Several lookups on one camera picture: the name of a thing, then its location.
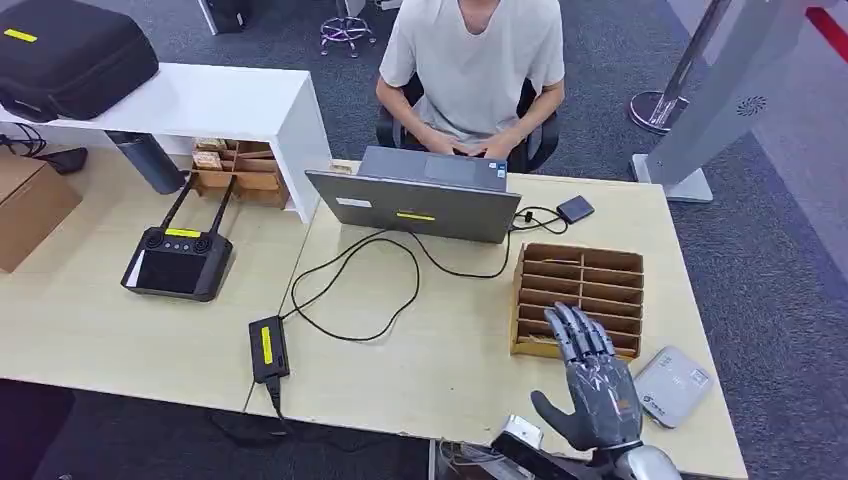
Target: light wooden desk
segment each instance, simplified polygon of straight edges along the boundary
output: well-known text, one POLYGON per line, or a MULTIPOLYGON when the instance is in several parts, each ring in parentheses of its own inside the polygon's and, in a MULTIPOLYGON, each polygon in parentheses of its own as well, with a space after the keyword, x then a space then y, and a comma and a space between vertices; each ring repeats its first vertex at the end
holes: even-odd
MULTIPOLYGON (((506 417, 515 413, 543 428, 545 449, 585 458, 554 434, 530 403, 530 392, 539 389, 562 408, 570 408, 561 362, 509 354, 512 269, 519 246, 529 241, 642 254, 643 351, 631 370, 638 372, 660 348, 673 344, 717 379, 661 187, 510 174, 509 189, 524 196, 522 206, 554 207, 581 194, 596 213, 562 236, 545 231, 513 234, 507 271, 495 280, 448 276, 429 263, 406 234, 389 233, 417 252, 422 269, 418 299, 400 315, 389 336, 371 344, 331 339, 297 316, 287 320, 292 374, 283 381, 283 414, 322 424, 488 444, 506 417)), ((331 259, 373 231, 339 224, 322 202, 297 272, 331 259)), ((423 241, 436 259, 463 272, 493 272, 504 255, 500 245, 436 237, 423 241)), ((335 271, 328 268, 302 281, 298 298, 317 292, 335 271)), ((368 246, 307 311, 336 333, 376 333, 409 298, 414 281, 414 268, 403 251, 388 244, 368 246)), ((287 298, 283 311, 290 308, 287 298)), ((264 389, 254 392, 248 411, 273 415, 264 389)), ((683 426, 666 431, 646 421, 643 439, 665 450, 682 471, 747 477, 718 382, 683 426)))
MULTIPOLYGON (((236 245, 236 260, 218 299, 198 304, 135 295, 119 280, 139 236, 161 221, 173 197, 155 194, 117 152, 93 153, 72 180, 83 203, 15 273, 0 276, 0 377, 241 410, 252 382, 247 323, 277 311, 295 265, 300 272, 323 263, 372 230, 343 227, 323 204, 305 226, 294 212, 233 203, 222 232, 236 245)), ((512 260, 495 280, 448 276, 417 253, 421 293, 380 341, 340 342, 292 317, 286 322, 292 374, 283 381, 285 415, 488 444, 515 413, 545 430, 547 450, 580 457, 529 400, 539 389, 568 409, 561 363, 508 351, 511 270, 519 245, 528 241, 642 254, 643 352, 632 370, 674 344, 717 378, 660 187, 532 175, 510 175, 509 185, 524 195, 524 205, 552 207, 581 194, 597 212, 563 236, 514 234, 512 260)), ((217 205, 190 198, 174 225, 207 227, 217 205)), ((389 237, 420 252, 405 234, 389 237)), ((500 245, 423 241, 460 271, 492 272, 504 254, 500 245)), ((333 331, 374 333, 411 294, 409 257, 377 244, 348 268, 308 311, 333 331)), ((302 282, 300 295, 315 292, 331 274, 302 282)), ((289 306, 286 301, 284 310, 289 306)), ((273 415, 262 388, 247 409, 273 415)), ((718 384, 682 427, 664 431, 646 422, 643 438, 683 471, 747 477, 718 384)))
MULTIPOLYGON (((175 195, 119 152, 92 150, 68 177, 82 203, 12 274, 0 274, 0 377, 227 410, 252 383, 247 324, 275 312, 308 225, 231 201, 221 232, 235 261, 210 303, 120 285, 135 246, 175 195)), ((173 226, 208 229, 218 203, 190 194, 173 226)))

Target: black cable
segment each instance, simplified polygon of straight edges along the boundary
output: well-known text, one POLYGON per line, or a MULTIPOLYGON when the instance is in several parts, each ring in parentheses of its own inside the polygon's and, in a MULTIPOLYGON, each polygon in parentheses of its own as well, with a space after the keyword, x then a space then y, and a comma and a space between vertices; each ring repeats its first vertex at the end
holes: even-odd
POLYGON ((550 208, 545 208, 545 207, 524 207, 521 210, 519 210, 518 212, 516 212, 515 217, 513 217, 513 225, 512 225, 512 231, 513 232, 535 230, 537 228, 544 228, 545 230, 553 233, 554 235, 562 235, 563 233, 568 231, 568 222, 566 222, 565 219, 562 218, 557 211, 551 210, 550 208), (536 219, 535 217, 533 217, 533 211, 550 213, 554 217, 551 218, 550 220, 546 220, 544 222, 541 222, 538 219, 536 219), (534 222, 534 223, 532 225, 526 225, 526 226, 522 226, 522 227, 515 225, 515 219, 519 218, 519 217, 524 217, 527 213, 530 214, 529 216, 527 216, 527 218, 529 218, 529 220, 531 222, 534 222), (562 225, 563 225, 562 230, 554 230, 551 227, 549 227, 549 225, 556 223, 556 222, 562 222, 562 225))
MULTIPOLYGON (((475 279, 485 280, 485 279, 497 278, 498 276, 500 276, 504 272, 504 270, 506 270, 506 266, 509 263, 509 251, 510 251, 510 247, 511 247, 512 233, 513 232, 523 232, 523 231, 535 230, 537 228, 544 228, 545 230, 547 230, 548 232, 550 232, 554 235, 562 235, 562 234, 564 234, 565 232, 568 231, 568 223, 559 215, 559 213, 557 213, 556 211, 551 210, 549 208, 530 206, 530 207, 524 207, 524 208, 520 209, 518 212, 516 212, 513 215, 512 222, 510 224, 509 229, 507 230, 506 251, 504 252, 503 262, 501 263, 500 268, 495 273, 491 273, 491 274, 465 273, 465 272, 457 272, 457 271, 451 270, 451 269, 445 267, 444 265, 442 265, 441 263, 439 263, 438 260, 436 260, 435 257, 433 257, 433 255, 430 253, 430 251, 427 250, 427 247, 424 246, 424 242, 421 241, 421 239, 418 237, 418 235, 416 235, 416 234, 414 234, 410 231, 407 231, 406 233, 408 233, 410 236, 412 236, 413 239, 415 239, 415 241, 418 243, 418 246, 420 246, 421 250, 424 252, 424 255, 427 256, 427 259, 429 259, 430 262, 432 262, 433 265, 435 265, 436 268, 438 268, 442 272, 447 273, 448 275, 453 275, 455 277, 460 277, 460 278, 475 278, 475 279), (539 221, 538 219, 535 219, 535 218, 532 217, 533 211, 547 212, 547 213, 554 215, 554 218, 542 222, 542 221, 539 221), (525 217, 525 214, 527 212, 530 212, 530 215, 525 217), (535 222, 535 223, 533 223, 532 225, 525 225, 525 226, 515 225, 515 220, 521 219, 521 218, 527 218, 527 219, 529 219, 529 220, 531 220, 532 222, 535 222), (554 230, 554 229, 550 228, 550 225, 555 223, 555 222, 562 222, 563 223, 562 230, 554 230)), ((280 321, 283 321, 286 318, 290 317, 291 315, 298 313, 301 317, 303 317, 304 320, 306 320, 310 325, 315 327, 318 331, 320 331, 324 335, 327 335, 328 337, 335 338, 336 340, 343 340, 343 341, 347 341, 347 342, 370 342, 372 340, 376 340, 377 338, 382 337, 386 332, 388 332, 391 329, 392 325, 397 320, 397 317, 401 314, 401 312, 403 312, 407 307, 409 307, 412 304, 412 302, 415 301, 416 298, 418 298, 418 293, 419 293, 420 287, 421 287, 421 268, 418 264, 418 260, 415 258, 415 254, 413 254, 412 251, 408 247, 406 247, 405 245, 402 245, 402 244, 400 244, 400 243, 398 243, 394 240, 390 240, 390 239, 387 239, 387 238, 375 238, 375 237, 382 235, 383 233, 386 233, 388 231, 389 230, 380 230, 380 231, 372 233, 372 234, 370 234, 370 235, 368 235, 364 238, 361 238, 360 240, 355 242, 353 245, 346 248, 342 253, 336 255, 331 260, 324 262, 323 264, 318 265, 317 267, 311 268, 311 269, 301 273, 297 277, 295 277, 294 282, 292 282, 292 286, 291 286, 291 289, 289 291, 289 296, 291 298, 293 308, 283 315, 278 315, 280 321), (409 300, 407 300, 400 308, 395 310, 395 313, 391 316, 389 321, 386 323, 386 325, 379 332, 377 332, 373 335, 367 335, 367 336, 363 336, 363 337, 350 337, 350 336, 346 336, 346 335, 340 335, 340 334, 337 334, 337 333, 333 333, 333 332, 327 330, 326 328, 322 327, 318 323, 316 323, 311 318, 309 318, 309 316, 303 310, 306 307, 308 307, 309 305, 315 303, 319 298, 324 296, 324 294, 327 293, 330 290, 330 288, 333 287, 333 285, 336 283, 336 280, 338 280, 339 276, 341 276, 342 272, 344 272, 344 269, 347 267, 348 262, 350 262, 350 260, 353 258, 354 255, 356 255, 357 252, 362 250, 367 245, 370 245, 370 244, 376 243, 376 242, 387 242, 387 243, 390 243, 392 245, 395 245, 395 246, 401 248, 407 254, 409 254, 409 257, 412 259, 412 263, 415 265, 415 292, 412 294, 412 296, 409 298, 409 300), (344 258, 344 261, 342 262, 341 267, 336 272, 336 274, 333 275, 333 278, 331 278, 330 281, 327 282, 327 285, 320 292, 318 292, 317 294, 312 296, 312 298, 308 299, 302 305, 298 304, 297 298, 296 298, 296 292, 297 292, 297 286, 300 283, 300 281, 303 280, 304 278, 306 278, 307 276, 311 275, 312 273, 315 273, 319 270, 322 270, 322 269, 338 262, 342 258, 344 258)))
POLYGON ((38 130, 25 123, 15 123, 15 125, 17 125, 24 135, 26 135, 26 140, 9 138, 6 135, 0 135, 0 145, 8 148, 13 155, 18 155, 18 152, 14 148, 18 145, 26 147, 26 153, 22 154, 24 157, 34 157, 47 148, 47 142, 44 141, 41 134, 38 133, 38 130))
MULTIPOLYGON (((451 270, 451 269, 445 267, 444 265, 442 265, 441 263, 439 263, 433 257, 433 255, 430 254, 430 251, 427 250, 427 247, 424 245, 424 243, 421 241, 421 239, 418 237, 418 235, 416 235, 412 232, 409 232, 409 231, 407 231, 406 233, 408 233, 410 236, 412 236, 412 238, 418 243, 418 246, 421 247, 421 250, 424 252, 424 255, 427 256, 427 259, 429 259, 430 262, 432 262, 433 265, 435 265, 436 268, 438 268, 442 272, 447 273, 448 275, 453 275, 453 276, 461 277, 461 278, 492 279, 492 278, 496 278, 496 277, 500 276, 504 272, 504 270, 506 270, 506 266, 509 263, 509 251, 510 251, 510 247, 511 247, 511 238, 512 238, 513 232, 524 232, 524 231, 535 230, 537 228, 544 228, 545 230, 547 230, 548 232, 550 232, 554 235, 562 235, 566 231, 568 231, 568 223, 565 222, 565 220, 562 217, 560 217, 560 215, 556 211, 545 208, 545 207, 531 206, 531 207, 522 208, 521 210, 516 212, 515 215, 513 215, 512 222, 510 224, 509 229, 507 230, 506 252, 504 253, 504 260, 501 263, 500 268, 495 273, 491 273, 491 274, 466 273, 466 272, 457 272, 457 271, 451 270), (540 221, 536 218, 533 218, 533 215, 532 215, 533 211, 542 211, 542 212, 550 213, 554 216, 554 218, 546 220, 546 221, 540 221), (515 225, 515 221, 517 219, 522 219, 522 218, 525 219, 526 223, 532 223, 532 224, 531 225, 523 225, 523 226, 515 225), (554 230, 554 229, 550 228, 550 225, 555 223, 555 222, 563 222, 562 230, 554 230)), ((298 275, 294 279, 294 282, 292 282, 291 291, 290 291, 290 297, 291 297, 292 305, 294 306, 294 308, 292 310, 286 312, 285 314, 282 314, 282 315, 278 314, 277 316, 278 316, 279 320, 282 322, 283 320, 292 316, 293 314, 298 313, 311 326, 316 328, 318 331, 320 331, 324 335, 327 335, 331 338, 335 338, 337 340, 343 340, 343 341, 348 341, 348 342, 358 342, 358 343, 369 342, 369 341, 372 341, 372 340, 376 340, 377 338, 380 338, 384 334, 386 334, 386 332, 388 332, 391 329, 392 325, 394 325, 398 316, 400 316, 400 314, 404 310, 406 310, 406 308, 408 308, 410 305, 412 305, 412 303, 415 301, 416 298, 418 298, 418 294, 419 294, 420 289, 421 289, 421 267, 418 263, 418 259, 415 258, 415 254, 412 252, 412 250, 410 250, 409 247, 407 247, 407 246, 405 246, 405 245, 403 245, 403 244, 401 244, 401 243, 399 243, 395 240, 388 239, 388 238, 377 238, 379 235, 382 235, 382 234, 384 234, 388 231, 389 230, 380 230, 380 231, 374 232, 370 235, 367 235, 367 236, 359 239, 358 241, 356 241, 353 245, 347 247, 344 251, 342 251, 340 254, 336 255, 332 259, 328 260, 327 262, 324 262, 323 264, 318 265, 317 267, 313 267, 313 268, 301 273, 300 275, 298 275), (415 266, 415 291, 412 293, 412 296, 410 296, 410 298, 406 302, 404 302, 403 305, 400 306, 400 308, 395 310, 394 314, 392 314, 391 318, 386 323, 386 325, 379 332, 377 332, 373 335, 367 335, 367 336, 362 336, 362 337, 350 337, 350 336, 346 336, 346 335, 340 335, 340 334, 333 333, 333 332, 327 330, 326 328, 322 327, 321 325, 318 325, 314 320, 309 318, 309 316, 303 311, 303 309, 305 309, 309 305, 312 305, 313 303, 315 303, 319 298, 324 296, 324 294, 326 294, 330 290, 330 288, 333 287, 336 280, 338 280, 338 278, 341 276, 342 272, 344 272, 345 268, 348 265, 348 262, 350 262, 350 260, 354 257, 354 255, 356 255, 360 250, 362 250, 366 246, 377 243, 377 242, 385 242, 385 243, 388 243, 390 245, 394 245, 394 246, 400 248, 401 250, 403 250, 404 252, 406 252, 409 255, 409 257, 412 259, 412 263, 415 266), (336 271, 335 275, 333 275, 333 278, 331 278, 330 281, 327 282, 327 285, 324 286, 324 288, 321 289, 320 292, 318 292, 317 294, 313 295, 311 298, 306 300, 306 302, 304 302, 303 304, 298 304, 297 299, 295 298, 296 297, 295 293, 297 291, 297 286, 300 283, 300 281, 303 280, 304 278, 306 278, 307 276, 311 275, 312 273, 315 273, 319 270, 327 268, 328 266, 330 266, 330 265, 332 265, 332 264, 334 264, 334 263, 336 263, 336 262, 338 262, 339 260, 342 260, 342 259, 344 259, 344 261, 342 261, 341 267, 339 267, 338 271, 336 271)), ((267 447, 267 446, 271 446, 271 445, 278 445, 288 438, 293 438, 293 439, 296 439, 296 440, 298 440, 300 442, 304 442, 304 443, 319 443, 319 444, 322 444, 322 445, 326 445, 330 448, 341 451, 343 453, 355 453, 355 452, 361 451, 363 449, 366 449, 366 448, 369 448, 369 447, 372 447, 374 445, 384 443, 385 441, 387 441, 387 440, 378 440, 378 441, 370 442, 370 443, 367 443, 365 445, 361 445, 361 446, 354 447, 354 448, 345 448, 345 447, 342 447, 341 445, 336 444, 335 442, 331 442, 331 441, 327 440, 326 437, 311 438, 311 439, 306 438, 301 432, 299 432, 296 428, 294 428, 294 426, 292 424, 290 424, 286 420, 285 416, 283 416, 282 410, 280 408, 280 379, 279 379, 279 377, 275 377, 273 379, 266 380, 265 381, 265 387, 268 390, 268 396, 271 399, 271 405, 274 408, 274 412, 277 414, 277 418, 280 420, 280 423, 283 426, 283 430, 284 430, 283 432, 270 434, 272 436, 278 436, 278 437, 276 437, 276 438, 261 438, 261 439, 241 438, 241 437, 238 437, 238 436, 232 434, 226 428, 224 428, 220 424, 218 424, 215 421, 214 417, 212 417, 211 415, 209 415, 209 417, 208 417, 210 422, 218 430, 220 430, 230 441, 232 441, 236 446, 244 447, 244 448, 260 448, 260 447, 267 447)), ((253 393, 253 386, 251 385, 251 390, 250 390, 250 393, 248 394, 248 402, 250 401, 250 396, 252 395, 252 393, 253 393)))
POLYGON ((374 440, 371 442, 364 443, 362 445, 358 445, 355 447, 345 447, 339 445, 338 443, 329 440, 327 437, 329 434, 324 436, 317 436, 309 438, 302 432, 300 429, 296 428, 297 426, 290 423, 282 414, 280 410, 280 378, 274 377, 269 378, 265 381, 265 388, 268 390, 268 396, 271 398, 271 405, 274 407, 274 412, 277 414, 277 418, 280 420, 280 424, 283 427, 282 432, 269 432, 267 437, 243 437, 240 435, 236 435, 231 432, 229 429, 221 425, 216 419, 215 416, 212 415, 211 411, 206 412, 206 419, 212 426, 215 427, 219 432, 221 432, 224 437, 227 438, 233 445, 238 448, 269 448, 276 447, 282 445, 288 441, 296 441, 299 443, 312 443, 323 445, 325 447, 329 447, 333 450, 339 451, 341 453, 356 453, 367 448, 371 448, 373 446, 386 443, 392 440, 391 437, 381 438, 378 440, 374 440))

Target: wooden crate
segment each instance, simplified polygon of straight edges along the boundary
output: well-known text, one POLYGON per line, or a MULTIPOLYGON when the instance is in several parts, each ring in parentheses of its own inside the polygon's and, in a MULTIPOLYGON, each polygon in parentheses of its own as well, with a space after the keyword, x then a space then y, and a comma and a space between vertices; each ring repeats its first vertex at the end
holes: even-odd
POLYGON ((529 243, 515 267, 510 353, 560 358, 545 320, 554 302, 577 306, 603 325, 616 356, 627 362, 641 349, 642 256, 592 248, 529 243))
POLYGON ((195 162, 192 172, 198 180, 199 195, 222 194, 236 177, 233 193, 242 201, 284 208, 289 193, 271 148, 264 142, 225 141, 226 149, 195 145, 197 152, 214 152, 220 157, 220 169, 201 167, 195 162))

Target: stool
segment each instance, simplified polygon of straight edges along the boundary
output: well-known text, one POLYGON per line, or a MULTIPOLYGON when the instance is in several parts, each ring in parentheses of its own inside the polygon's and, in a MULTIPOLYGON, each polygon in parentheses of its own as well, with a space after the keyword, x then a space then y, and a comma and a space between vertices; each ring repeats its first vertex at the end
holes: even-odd
POLYGON ((359 56, 356 51, 355 40, 367 36, 368 42, 377 43, 377 37, 371 31, 368 23, 359 18, 348 16, 344 0, 336 0, 337 17, 333 17, 321 24, 321 55, 330 53, 327 50, 329 43, 347 43, 350 46, 351 58, 359 56))

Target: person's hand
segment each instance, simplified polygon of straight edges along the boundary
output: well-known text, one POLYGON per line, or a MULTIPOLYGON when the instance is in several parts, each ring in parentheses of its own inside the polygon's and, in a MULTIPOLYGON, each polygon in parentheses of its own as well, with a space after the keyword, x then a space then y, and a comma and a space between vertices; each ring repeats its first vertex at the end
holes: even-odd
POLYGON ((457 139, 434 128, 428 127, 422 134, 416 135, 415 137, 419 142, 421 142, 421 145, 424 145, 427 150, 433 153, 453 155, 454 148, 459 149, 457 139))
POLYGON ((469 157, 476 157, 477 155, 486 152, 483 158, 506 160, 507 157, 509 157, 510 152, 512 152, 512 149, 517 147, 518 144, 521 143, 521 140, 523 139, 511 131, 504 130, 503 132, 492 135, 483 142, 475 145, 466 153, 469 157))

